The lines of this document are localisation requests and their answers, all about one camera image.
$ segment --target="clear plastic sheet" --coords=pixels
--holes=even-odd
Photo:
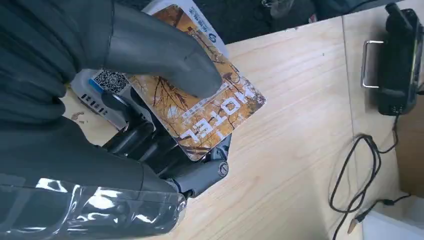
[[[0,239],[117,239],[166,234],[184,217],[180,193],[81,186],[41,178],[0,185]]]

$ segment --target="wooden surface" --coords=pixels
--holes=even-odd
[[[421,21],[424,20],[423,0],[406,0],[399,2],[398,6],[400,9],[414,9]],[[342,17],[353,132],[355,135],[359,133],[372,135],[382,150],[386,150],[394,143],[393,134],[390,131],[394,117],[383,116],[378,113],[372,104],[373,91],[361,87],[360,77],[362,46],[367,40],[383,40],[381,33],[385,31],[387,17],[388,14],[384,6]],[[400,123],[402,123],[403,118],[404,116],[400,117]],[[362,186],[369,176],[369,171],[367,170],[372,167],[372,155],[364,143],[358,147],[355,158],[358,170],[358,185]],[[367,192],[365,206],[372,204],[376,198],[397,198],[401,194],[399,192],[396,151],[391,151],[381,156],[381,170]]]
[[[422,2],[400,7],[422,12]],[[228,176],[188,201],[178,228],[151,239],[331,239],[341,214],[328,206],[329,192],[353,136],[371,134],[382,148],[393,143],[393,119],[371,107],[359,78],[362,44],[386,17],[376,8],[228,45],[230,60],[268,103],[233,133]],[[82,109],[74,104],[67,113],[93,117]],[[113,135],[101,119],[79,124],[97,144]],[[337,206],[347,206],[371,163],[369,150],[360,146]],[[395,152],[388,153],[366,203],[399,194],[398,179]],[[362,239],[360,227],[346,234],[352,217],[338,239]]]

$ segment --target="card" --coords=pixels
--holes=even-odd
[[[222,86],[201,99],[160,76],[128,80],[192,161],[198,161],[265,103],[265,97],[226,59],[177,5],[153,15],[189,34],[203,47],[222,77]]]

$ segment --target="floor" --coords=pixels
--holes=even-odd
[[[358,3],[361,0],[295,0],[287,17],[270,19],[268,9],[261,0],[194,0],[208,21],[212,24],[225,44],[251,39],[265,34],[294,28],[308,23],[308,18],[316,12],[313,2],[319,3],[323,19],[339,16],[326,1]],[[382,6],[399,0],[376,0],[359,7],[357,11]],[[150,0],[117,0],[117,2],[141,11]]]

